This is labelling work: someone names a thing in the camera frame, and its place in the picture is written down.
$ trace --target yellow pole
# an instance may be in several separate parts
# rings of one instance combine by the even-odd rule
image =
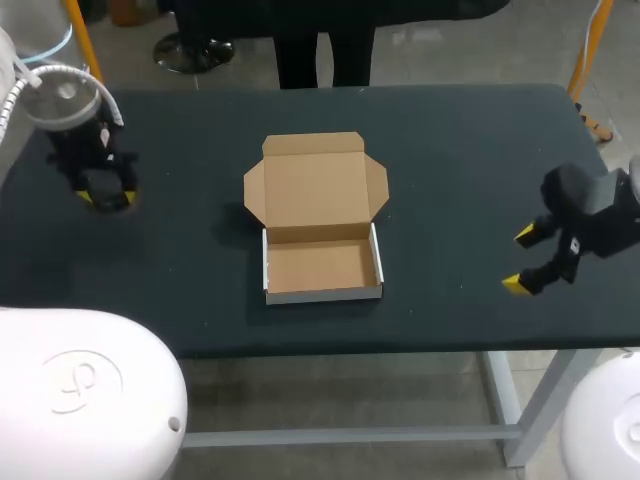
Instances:
[[[598,45],[600,44],[600,38],[602,38],[602,32],[607,25],[609,14],[611,13],[611,7],[613,7],[613,0],[602,0],[602,5],[591,22],[589,28],[589,45],[587,46],[587,61],[584,62],[584,45],[580,49],[580,55],[578,55],[578,61],[573,69],[573,75],[571,75],[571,81],[569,82],[569,94],[574,103],[577,103],[580,99],[580,94],[584,88],[593,59],[596,56]]]
[[[100,80],[101,83],[104,83],[102,71],[100,70],[98,59],[96,58],[96,54],[93,51],[93,45],[91,44],[91,39],[89,38],[89,32],[87,32],[87,27],[84,24],[84,19],[82,18],[82,12],[78,6],[78,0],[64,0],[64,3],[67,8],[67,12],[69,13],[69,18],[71,19],[71,25],[73,25],[76,38],[80,44],[82,54],[89,65],[91,75]]]

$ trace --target metal table frame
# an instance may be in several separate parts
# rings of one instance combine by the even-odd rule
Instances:
[[[188,433],[183,448],[320,443],[503,440],[507,467],[524,467],[563,411],[575,385],[601,349],[559,350],[524,411],[506,352],[483,352],[499,424],[476,426],[367,427]]]

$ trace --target gray floor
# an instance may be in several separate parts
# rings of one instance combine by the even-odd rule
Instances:
[[[567,85],[596,1],[513,0],[467,22],[424,22],[379,29],[374,85],[552,82]],[[640,153],[640,4],[618,0],[582,103],[610,126],[602,148],[610,167]],[[228,66],[197,77],[164,72],[150,60],[171,18],[91,34],[110,87],[208,90],[278,87],[270,40],[238,41]],[[322,37],[318,71],[331,83],[331,50]],[[0,150],[0,179],[30,131],[18,114]],[[619,355],[605,351],[601,360]],[[553,352],[510,354],[524,403]],[[191,431],[384,424],[487,423],[490,408],[474,354],[272,358],[184,363]],[[184,452],[177,478],[430,478],[564,480],[557,427],[526,470],[506,470],[492,442],[231,448]]]

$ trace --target black tablecloth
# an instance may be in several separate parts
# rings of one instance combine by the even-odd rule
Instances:
[[[550,258],[514,235],[543,213],[545,172],[604,167],[552,86],[122,93],[140,202],[90,212],[35,135],[0,206],[0,305],[132,318],[178,356],[555,349],[640,344],[640,249],[585,257],[574,286],[514,297],[501,279]],[[261,226],[243,174],[269,134],[358,131],[388,169],[376,219],[380,301],[267,307]]]

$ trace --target cardboard box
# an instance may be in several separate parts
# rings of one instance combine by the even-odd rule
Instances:
[[[262,222],[267,304],[382,297],[373,217],[389,199],[385,168],[355,132],[272,135],[244,176]]]

